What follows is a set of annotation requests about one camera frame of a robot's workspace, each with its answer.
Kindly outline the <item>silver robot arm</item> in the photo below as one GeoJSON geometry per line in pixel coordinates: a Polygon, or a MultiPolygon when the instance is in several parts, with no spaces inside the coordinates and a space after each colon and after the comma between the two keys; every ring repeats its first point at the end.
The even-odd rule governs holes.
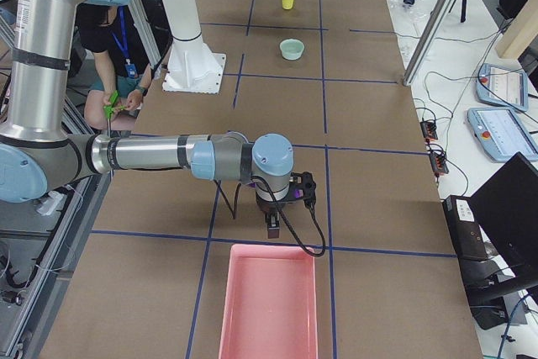
{"type": "Polygon", "coordinates": [[[23,203],[116,170],[189,170],[209,181],[253,184],[266,215],[295,196],[293,148],[278,134],[109,137],[61,128],[76,8],[129,0],[18,0],[7,120],[1,126],[1,198],[23,203]]]}

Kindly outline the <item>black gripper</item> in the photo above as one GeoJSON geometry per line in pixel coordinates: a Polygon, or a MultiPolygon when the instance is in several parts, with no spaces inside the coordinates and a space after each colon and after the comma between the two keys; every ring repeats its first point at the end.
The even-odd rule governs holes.
{"type": "Polygon", "coordinates": [[[278,210],[283,209],[288,204],[288,202],[282,200],[274,203],[257,197],[256,203],[258,208],[264,214],[267,228],[267,238],[278,239],[280,236],[280,222],[278,210]]]}

